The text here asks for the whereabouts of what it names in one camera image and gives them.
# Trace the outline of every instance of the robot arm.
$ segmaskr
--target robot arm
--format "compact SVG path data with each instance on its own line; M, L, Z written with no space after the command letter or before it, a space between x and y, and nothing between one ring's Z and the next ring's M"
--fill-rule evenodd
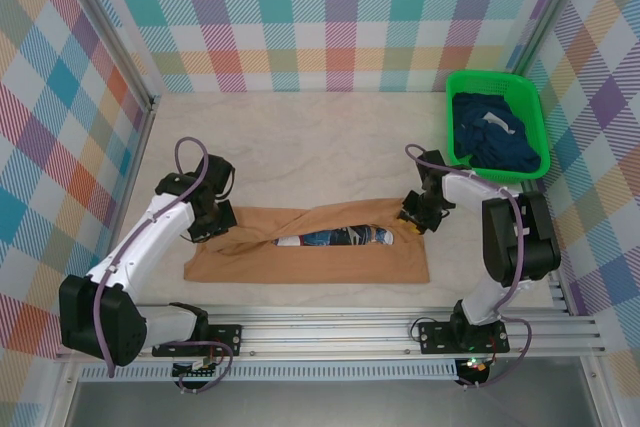
M181 202L176 202L196 182L196 172L167 175L156 187L143 217L102 262L85 277L68 276L60 286L60 326L66 347L104 358L96 335L92 306L103 276L110 271L100 299L100 320L115 365L127 365L142 349L176 341L211 340L208 315L192 306L172 304L154 314L136 307L142 287L173 240L187 230L193 242L225 233L236 225L228 201L221 195L234 169L224 159L208 156L204 180ZM138 228L148 223L138 234ZM118 265L116 253L123 247Z
M424 192L409 193L399 218L423 234L437 230L448 210L457 205L475 212L482 218L483 260L487 269L475 289L456 304L450 321L442 323L446 325L429 323L425 327L429 330L425 335L432 337L428 346L424 343L423 352L432 346L435 350L424 353L486 352L487 347L491 350L490 341L494 338L502 339L502 349L508 351L497 306L507 305L520 291L531 288L560 265L560 249L546 201L539 192L496 189L487 182L458 175L455 170L464 167L446 167L438 151L424 152L417 161ZM515 279L516 213L507 194L515 199L524 227L522 272L518 280Z

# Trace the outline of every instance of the tan cloth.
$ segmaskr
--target tan cloth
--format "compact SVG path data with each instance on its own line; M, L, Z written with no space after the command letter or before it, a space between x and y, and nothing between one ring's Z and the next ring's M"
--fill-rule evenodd
M198 245L185 264L192 282L259 284L407 284L429 282L423 237L396 219L401 199L327 205L311 210L234 209L238 226ZM285 247L275 239L351 225L393 233L393 245Z

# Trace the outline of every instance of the green basket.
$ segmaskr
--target green basket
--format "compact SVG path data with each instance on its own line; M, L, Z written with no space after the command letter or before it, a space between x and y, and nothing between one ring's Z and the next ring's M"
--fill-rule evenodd
M470 155L458 159L454 151L453 138L453 97L466 92L469 94L502 95L511 107L513 114L525 125L527 140L540 156L540 168L535 172L514 172L510 170L475 169L485 179L503 184L539 179L549 170L549 144L544 129L540 99L533 83L514 74L483 72L479 70L461 70L447 79L447 123L449 127L449 156L452 164L469 166Z

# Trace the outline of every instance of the beige table surface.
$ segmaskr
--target beige table surface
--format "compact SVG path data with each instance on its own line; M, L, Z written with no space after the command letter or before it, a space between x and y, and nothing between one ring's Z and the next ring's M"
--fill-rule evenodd
M147 208L158 181L175 172L173 147L184 136L236 167L232 205L310 208L420 189L409 142L446 155L441 93L170 94L162 98L125 217L127 232ZM184 145L185 170L200 159ZM470 292L484 272L480 219L452 210L425 235L431 282L421 285L204 284L183 279L195 250L178 239L149 277L140 303L197 305L445 307ZM547 282L513 305L552 305Z

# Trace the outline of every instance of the checkered wallpaper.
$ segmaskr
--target checkered wallpaper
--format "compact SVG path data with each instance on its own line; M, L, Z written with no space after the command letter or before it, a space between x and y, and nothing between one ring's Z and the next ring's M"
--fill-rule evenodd
M0 0L0 425L35 425L57 291L106 254L142 119L77 0Z
M511 47L505 40L524 28L523 8L534 7L525 0L125 2L153 68L174 92L443 90L453 70L504 68L519 32Z
M536 2L536 5L531 11L531 14L529 15L529 19L527 20L527 23L524 29L522 29L522 32L520 33L518 44L513 49L513 52L511 53L511 57L509 57L509 61L507 62L507 70L513 71L518 60L520 60L522 51L527 46L527 43L529 42L529 40L531 40L533 31L537 27L540 21L540 17L542 16L542 13L547 8L549 1L550 0L538 0Z
M640 0L570 0L530 73L552 145L542 187L562 275L580 312L600 320L632 414L640 414L639 39Z
M140 73L140 77L142 78L142 81L147 88L147 91L151 94L160 95L162 92L161 89L156 87L151 81L147 68L140 57L140 53L136 50L131 37L127 33L127 29L125 29L122 20L120 19L120 16L116 13L113 3L111 2L111 0L100 1L102 2L104 10L109 17L109 20L111 21L112 27L116 30L125 49L129 52L133 63L137 67L138 72Z

